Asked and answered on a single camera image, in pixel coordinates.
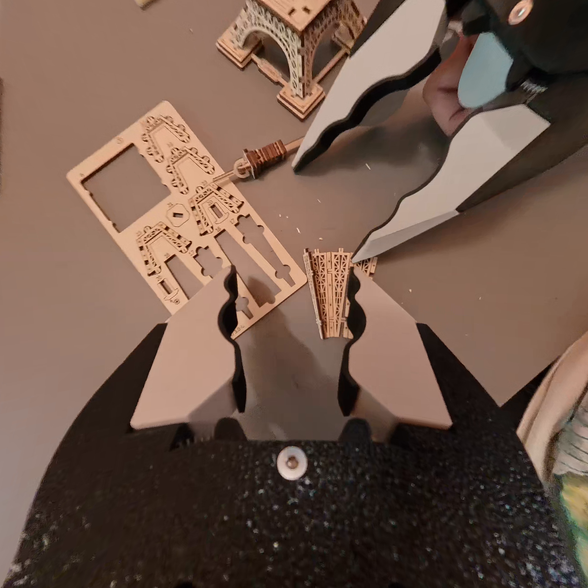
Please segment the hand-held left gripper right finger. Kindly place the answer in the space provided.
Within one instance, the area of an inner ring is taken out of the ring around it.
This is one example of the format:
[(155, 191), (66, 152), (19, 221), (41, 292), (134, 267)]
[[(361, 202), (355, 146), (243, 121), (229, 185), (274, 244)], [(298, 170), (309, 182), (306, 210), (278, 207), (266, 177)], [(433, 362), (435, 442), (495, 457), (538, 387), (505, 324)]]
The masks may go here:
[(388, 442), (399, 425), (449, 430), (452, 418), (417, 322), (363, 271), (348, 286), (348, 327), (338, 403), (371, 440)]

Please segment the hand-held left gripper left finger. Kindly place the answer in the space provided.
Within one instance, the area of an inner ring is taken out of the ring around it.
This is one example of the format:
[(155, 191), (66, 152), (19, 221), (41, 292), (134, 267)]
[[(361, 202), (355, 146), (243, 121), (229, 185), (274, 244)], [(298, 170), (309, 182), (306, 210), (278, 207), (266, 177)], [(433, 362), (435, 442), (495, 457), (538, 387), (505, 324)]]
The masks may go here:
[(238, 280), (223, 268), (171, 316), (130, 420), (134, 430), (187, 424), (198, 437), (246, 408), (238, 326)]

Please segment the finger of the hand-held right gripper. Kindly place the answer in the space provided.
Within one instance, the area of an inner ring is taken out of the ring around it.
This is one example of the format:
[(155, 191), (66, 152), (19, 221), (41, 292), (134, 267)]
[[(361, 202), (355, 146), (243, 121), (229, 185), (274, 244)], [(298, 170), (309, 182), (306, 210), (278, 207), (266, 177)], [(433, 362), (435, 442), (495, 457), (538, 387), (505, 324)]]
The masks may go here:
[(379, 1), (292, 162), (295, 173), (356, 128), (379, 100), (399, 95), (441, 63), (449, 1)]
[(475, 191), (549, 126), (526, 105), (472, 115), (452, 137), (438, 171), (398, 201), (390, 219), (366, 236), (352, 262), (383, 254), (458, 216)]

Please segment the grey desk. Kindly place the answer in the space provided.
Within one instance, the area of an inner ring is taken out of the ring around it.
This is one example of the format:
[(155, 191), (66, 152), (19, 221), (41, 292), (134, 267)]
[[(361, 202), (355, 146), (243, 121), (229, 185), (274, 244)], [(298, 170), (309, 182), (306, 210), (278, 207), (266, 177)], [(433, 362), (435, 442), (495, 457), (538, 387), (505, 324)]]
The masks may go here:
[[(1, 1), (1, 493), (26, 512), (90, 396), (169, 316), (66, 179), (161, 100), (226, 169), (303, 135), (258, 70), (215, 44), (240, 1)], [(381, 126), (342, 136), (301, 174), (240, 189), (289, 253), (353, 251), (446, 145), (413, 89)], [(587, 147), (378, 260), (378, 285), (502, 403), (587, 330)], [(334, 439), (343, 341), (321, 341), (308, 286), (239, 337), (244, 428)]]

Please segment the person's right hand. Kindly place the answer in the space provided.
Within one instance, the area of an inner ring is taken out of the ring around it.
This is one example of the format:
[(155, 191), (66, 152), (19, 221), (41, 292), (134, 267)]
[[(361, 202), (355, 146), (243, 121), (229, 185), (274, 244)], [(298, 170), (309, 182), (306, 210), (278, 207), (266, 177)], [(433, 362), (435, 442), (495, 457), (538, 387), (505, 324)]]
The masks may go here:
[(423, 99), (446, 136), (452, 136), (474, 112), (460, 103), (458, 86), (477, 38), (478, 35), (461, 36), (452, 54), (432, 72), (423, 87)]

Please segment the wooden tower base model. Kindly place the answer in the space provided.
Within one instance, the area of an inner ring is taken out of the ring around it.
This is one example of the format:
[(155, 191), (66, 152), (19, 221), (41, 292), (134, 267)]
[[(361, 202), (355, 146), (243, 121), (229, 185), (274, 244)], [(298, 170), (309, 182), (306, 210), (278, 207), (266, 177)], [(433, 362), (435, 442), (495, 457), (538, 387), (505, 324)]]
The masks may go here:
[[(216, 46), (240, 70), (254, 62), (265, 77), (281, 86), (278, 102), (304, 121), (325, 97), (321, 80), (350, 55), (365, 25), (355, 1), (246, 1)], [(328, 32), (339, 50), (314, 75), (315, 56)], [(273, 40), (285, 56), (288, 80), (258, 56), (266, 39)]]

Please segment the wooden laser-cut parts sheet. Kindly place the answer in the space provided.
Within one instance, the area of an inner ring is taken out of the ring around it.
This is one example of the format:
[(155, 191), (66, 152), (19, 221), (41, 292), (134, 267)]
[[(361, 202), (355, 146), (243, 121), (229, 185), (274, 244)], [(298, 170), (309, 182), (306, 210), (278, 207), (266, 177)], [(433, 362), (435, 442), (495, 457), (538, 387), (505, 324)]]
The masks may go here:
[[(137, 149), (168, 194), (121, 229), (84, 182), (129, 148)], [(274, 302), (258, 304), (243, 279), (237, 277), (238, 294), (247, 306), (238, 312), (238, 326), (232, 334), (235, 339), (302, 288), (307, 277), (237, 186), (213, 180), (222, 174), (179, 112), (164, 100), (71, 169), (66, 178), (172, 315), (189, 297), (168, 261), (181, 262), (205, 286), (212, 277), (205, 276), (196, 257), (206, 249), (222, 261), (222, 268), (227, 267), (230, 258), (217, 238), (230, 236), (277, 287)]]

